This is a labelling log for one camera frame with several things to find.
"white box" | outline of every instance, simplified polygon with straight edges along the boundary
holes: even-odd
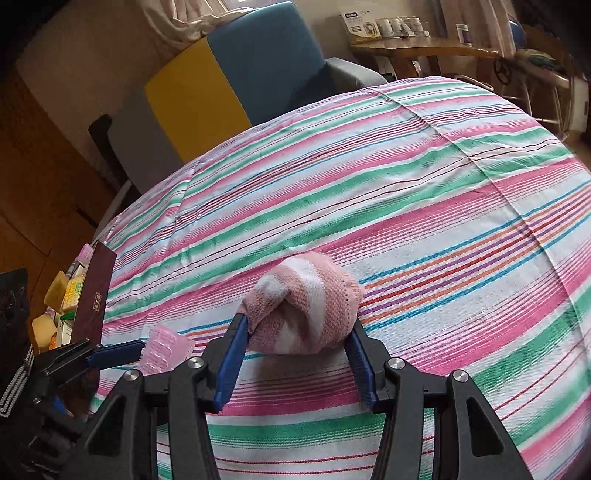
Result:
[[[354,8],[341,10],[340,17],[343,19],[351,43],[382,38],[379,34],[378,24],[370,10]]]

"armrest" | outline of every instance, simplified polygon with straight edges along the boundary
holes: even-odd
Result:
[[[364,87],[384,85],[387,81],[379,73],[338,58],[326,60],[339,93],[353,92]]]

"curtain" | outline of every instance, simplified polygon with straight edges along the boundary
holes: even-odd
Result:
[[[138,0],[144,15],[163,42],[182,51],[222,25],[241,17],[252,8],[222,11],[207,0]]]
[[[449,38],[457,38],[457,23],[467,24],[475,47],[491,48],[506,58],[515,55],[511,0],[441,0],[441,8]]]

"wooden desk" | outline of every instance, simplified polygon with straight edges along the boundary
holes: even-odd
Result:
[[[417,77],[413,60],[427,57],[431,74],[441,75],[438,56],[465,56],[494,59],[498,52],[464,45],[452,38],[410,37],[374,40],[351,45],[356,56],[384,56],[392,62],[399,79]]]

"pink and white sock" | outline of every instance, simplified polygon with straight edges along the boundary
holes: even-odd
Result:
[[[327,255],[286,258],[242,300],[249,347],[262,353],[308,355],[334,348],[350,334],[363,287]]]

